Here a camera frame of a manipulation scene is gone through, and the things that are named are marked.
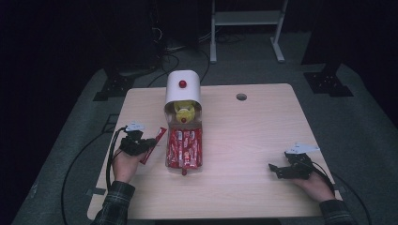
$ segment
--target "tray filled with red packages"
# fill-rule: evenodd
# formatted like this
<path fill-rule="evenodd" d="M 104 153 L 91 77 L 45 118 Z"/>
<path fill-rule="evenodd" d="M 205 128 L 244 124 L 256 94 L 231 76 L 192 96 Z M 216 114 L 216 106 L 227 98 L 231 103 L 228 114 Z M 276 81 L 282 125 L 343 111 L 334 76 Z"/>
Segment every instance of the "tray filled with red packages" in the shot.
<path fill-rule="evenodd" d="M 202 166 L 202 129 L 173 128 L 169 133 L 166 166 L 173 169 L 198 169 Z"/>

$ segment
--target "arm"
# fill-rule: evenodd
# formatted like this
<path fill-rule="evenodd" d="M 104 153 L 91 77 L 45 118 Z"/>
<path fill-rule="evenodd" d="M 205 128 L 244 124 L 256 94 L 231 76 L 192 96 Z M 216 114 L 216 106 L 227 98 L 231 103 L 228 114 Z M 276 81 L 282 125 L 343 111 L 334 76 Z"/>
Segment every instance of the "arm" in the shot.
<path fill-rule="evenodd" d="M 326 225 L 357 225 L 343 201 L 337 200 L 323 178 L 316 172 L 308 180 L 292 179 L 313 200 L 319 203 Z"/>
<path fill-rule="evenodd" d="M 139 156 L 130 156 L 118 149 L 115 152 L 113 169 L 115 180 L 108 190 L 102 209 L 97 213 L 91 224 L 126 224 L 130 200 L 135 187 L 129 184 L 137 172 L 139 161 L 145 153 Z"/>

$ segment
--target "black stand base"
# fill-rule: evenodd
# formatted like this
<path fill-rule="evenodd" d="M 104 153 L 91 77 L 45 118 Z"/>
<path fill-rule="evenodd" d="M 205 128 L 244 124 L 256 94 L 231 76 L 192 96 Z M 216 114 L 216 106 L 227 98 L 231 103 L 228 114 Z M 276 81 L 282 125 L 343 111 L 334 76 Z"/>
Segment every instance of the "black stand base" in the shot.
<path fill-rule="evenodd" d="M 100 92 L 97 92 L 93 101 L 106 101 L 109 97 L 125 97 L 134 85 L 132 78 L 118 76 L 117 79 L 108 78 Z"/>
<path fill-rule="evenodd" d="M 331 97 L 353 97 L 348 87 L 342 85 L 335 74 L 306 72 L 304 76 L 315 94 L 329 94 Z"/>

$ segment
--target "hand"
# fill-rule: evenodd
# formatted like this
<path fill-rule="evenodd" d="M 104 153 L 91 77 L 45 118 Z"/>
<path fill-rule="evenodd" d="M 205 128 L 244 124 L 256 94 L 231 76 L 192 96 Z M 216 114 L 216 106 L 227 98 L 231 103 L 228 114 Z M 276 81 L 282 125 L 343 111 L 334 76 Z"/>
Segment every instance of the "hand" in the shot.
<path fill-rule="evenodd" d="M 336 199 L 325 180 L 316 172 L 312 172 L 308 180 L 291 179 L 291 181 L 319 203 Z"/>
<path fill-rule="evenodd" d="M 146 152 L 138 156 L 130 156 L 120 149 L 117 149 L 112 162 L 115 181 L 121 181 L 128 184 L 137 172 L 138 163 L 142 158 L 144 158 L 145 154 Z"/>

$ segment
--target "candy dispenser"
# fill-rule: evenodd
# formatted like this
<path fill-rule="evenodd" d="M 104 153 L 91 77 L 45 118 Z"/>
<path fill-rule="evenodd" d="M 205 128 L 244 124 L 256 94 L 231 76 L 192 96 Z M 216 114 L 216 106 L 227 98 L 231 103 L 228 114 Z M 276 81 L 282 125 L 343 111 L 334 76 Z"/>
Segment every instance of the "candy dispenser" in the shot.
<path fill-rule="evenodd" d="M 171 171 L 202 166 L 202 106 L 199 76 L 191 70 L 172 72 L 167 80 L 164 113 L 169 126 L 166 166 Z"/>

